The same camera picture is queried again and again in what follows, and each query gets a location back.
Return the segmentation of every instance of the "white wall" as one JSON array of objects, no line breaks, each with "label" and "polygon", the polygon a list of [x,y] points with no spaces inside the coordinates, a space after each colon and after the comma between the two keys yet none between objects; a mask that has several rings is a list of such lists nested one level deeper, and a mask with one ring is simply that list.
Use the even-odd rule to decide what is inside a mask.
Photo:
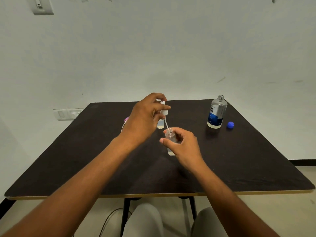
[{"label": "white wall", "polygon": [[223,94],[288,159],[316,159],[316,0],[51,1],[0,0],[1,196],[69,124],[52,109],[150,92]]}]

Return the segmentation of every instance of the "clear plastic bottle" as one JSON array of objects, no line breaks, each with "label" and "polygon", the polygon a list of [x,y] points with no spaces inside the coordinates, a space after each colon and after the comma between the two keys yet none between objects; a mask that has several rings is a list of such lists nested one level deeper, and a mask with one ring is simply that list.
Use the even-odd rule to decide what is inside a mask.
[{"label": "clear plastic bottle", "polygon": [[157,124],[158,129],[162,129],[165,127],[165,121],[164,120],[159,120]]},{"label": "clear plastic bottle", "polygon": [[[176,133],[173,132],[172,128],[167,129],[167,132],[165,134],[165,138],[168,140],[171,140],[174,143],[177,143]],[[169,148],[167,148],[167,150],[168,150],[169,155],[175,156],[175,154],[173,153],[172,150],[170,150]]]},{"label": "clear plastic bottle", "polygon": [[223,116],[227,108],[227,101],[224,100],[223,95],[219,95],[211,103],[209,118],[207,125],[211,128],[218,129],[222,126]]}]

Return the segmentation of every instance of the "bottle label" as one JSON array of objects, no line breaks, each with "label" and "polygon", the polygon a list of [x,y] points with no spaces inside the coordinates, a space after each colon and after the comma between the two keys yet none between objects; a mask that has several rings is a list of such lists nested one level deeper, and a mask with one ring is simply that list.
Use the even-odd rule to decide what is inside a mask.
[{"label": "bottle label", "polygon": [[211,106],[209,118],[207,120],[208,123],[210,123],[211,125],[221,125],[222,124],[223,118],[218,118],[217,111],[218,111],[218,107]]}]

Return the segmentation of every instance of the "table top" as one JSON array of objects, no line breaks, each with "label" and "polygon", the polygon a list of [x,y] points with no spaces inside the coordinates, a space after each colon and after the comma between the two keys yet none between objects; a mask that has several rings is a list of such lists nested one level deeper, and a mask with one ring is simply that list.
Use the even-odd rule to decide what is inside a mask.
[{"label": "table top", "polygon": [[[238,194],[308,192],[314,185],[228,104],[219,129],[207,126],[212,100],[174,100],[168,126],[192,131],[206,164]],[[119,135],[136,102],[90,103],[7,190],[9,199],[45,198]],[[229,121],[234,129],[226,128]],[[204,195],[198,181],[159,143],[163,129],[118,168],[101,197]]]}]

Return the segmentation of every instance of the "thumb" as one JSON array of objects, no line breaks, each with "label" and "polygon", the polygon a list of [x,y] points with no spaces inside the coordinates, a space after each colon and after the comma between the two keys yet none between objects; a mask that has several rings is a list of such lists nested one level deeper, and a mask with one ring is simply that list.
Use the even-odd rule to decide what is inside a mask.
[{"label": "thumb", "polygon": [[155,113],[154,115],[154,123],[157,125],[159,120],[165,119],[166,116],[160,113]]},{"label": "thumb", "polygon": [[159,142],[163,144],[165,147],[172,150],[173,152],[174,152],[175,147],[177,146],[177,143],[174,143],[171,140],[168,140],[166,138],[160,138]]}]

